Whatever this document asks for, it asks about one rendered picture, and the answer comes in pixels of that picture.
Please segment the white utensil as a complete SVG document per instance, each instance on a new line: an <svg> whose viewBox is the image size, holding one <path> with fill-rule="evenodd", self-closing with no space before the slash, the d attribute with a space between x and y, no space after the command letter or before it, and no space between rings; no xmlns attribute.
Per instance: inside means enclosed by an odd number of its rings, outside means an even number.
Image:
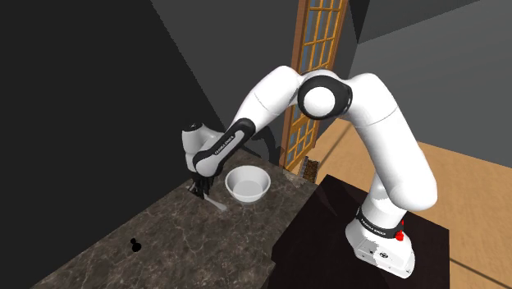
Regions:
<svg viewBox="0 0 512 289"><path fill-rule="evenodd" d="M210 204L213 204L215 207L220 209L221 211L226 211L227 207L224 204L221 204L215 200L212 200L208 195L204 195L203 198L207 200Z"/></svg>

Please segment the white bowl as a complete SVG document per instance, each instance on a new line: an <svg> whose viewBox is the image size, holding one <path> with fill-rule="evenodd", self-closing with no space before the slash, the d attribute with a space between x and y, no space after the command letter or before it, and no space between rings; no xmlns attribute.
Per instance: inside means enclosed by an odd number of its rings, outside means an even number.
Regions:
<svg viewBox="0 0 512 289"><path fill-rule="evenodd" d="M250 165L232 169L225 178L225 186L230 195L245 204L263 198L271 184L271 177L265 170Z"/></svg>

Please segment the dark robot stand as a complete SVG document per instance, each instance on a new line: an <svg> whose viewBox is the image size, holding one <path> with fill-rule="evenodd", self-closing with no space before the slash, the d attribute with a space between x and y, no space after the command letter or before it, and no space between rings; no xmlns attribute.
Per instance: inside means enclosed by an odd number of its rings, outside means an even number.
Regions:
<svg viewBox="0 0 512 289"><path fill-rule="evenodd" d="M450 289L448 229L404 216L415 253L403 279L355 257L345 227L366 192L326 176L272 247L276 266L263 289Z"/></svg>

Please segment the wooden door with glass panes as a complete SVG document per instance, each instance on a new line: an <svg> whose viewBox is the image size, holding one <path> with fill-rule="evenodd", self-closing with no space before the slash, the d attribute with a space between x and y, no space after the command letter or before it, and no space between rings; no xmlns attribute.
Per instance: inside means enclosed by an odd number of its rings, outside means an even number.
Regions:
<svg viewBox="0 0 512 289"><path fill-rule="evenodd" d="M333 68L349 0L299 0L291 67L299 74ZM291 172L314 148L319 122L294 105L285 111L279 165Z"/></svg>

